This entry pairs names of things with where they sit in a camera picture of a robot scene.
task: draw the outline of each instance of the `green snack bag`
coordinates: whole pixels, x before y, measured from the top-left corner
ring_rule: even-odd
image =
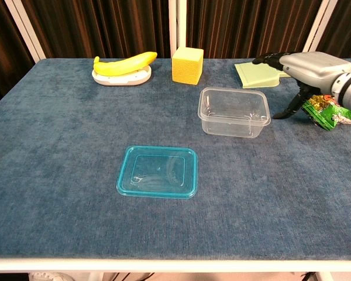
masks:
[[[335,104],[330,95],[314,95],[302,109],[316,125],[327,131],[337,124],[351,124],[351,111]]]

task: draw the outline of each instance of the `banana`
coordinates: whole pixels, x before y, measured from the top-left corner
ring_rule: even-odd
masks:
[[[97,74],[103,76],[123,75],[148,66],[156,57],[156,52],[145,52],[126,60],[113,61],[110,63],[99,61],[100,58],[96,57],[94,59],[94,70]]]

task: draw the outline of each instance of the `table edge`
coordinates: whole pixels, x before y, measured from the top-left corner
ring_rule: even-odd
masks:
[[[0,273],[86,272],[351,272],[351,261],[139,260],[73,258],[0,258]]]

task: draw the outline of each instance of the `plastic container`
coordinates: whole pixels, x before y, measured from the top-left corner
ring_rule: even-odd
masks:
[[[255,138],[270,123],[265,95],[253,90],[205,88],[198,115],[204,132],[212,135]]]
[[[127,196],[191,198],[197,192],[197,163],[189,148],[130,146],[117,191]]]

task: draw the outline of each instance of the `blue plastic lid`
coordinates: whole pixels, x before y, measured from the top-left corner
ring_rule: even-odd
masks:
[[[197,154],[189,148],[130,146],[117,191],[127,196],[191,198],[197,192]]]

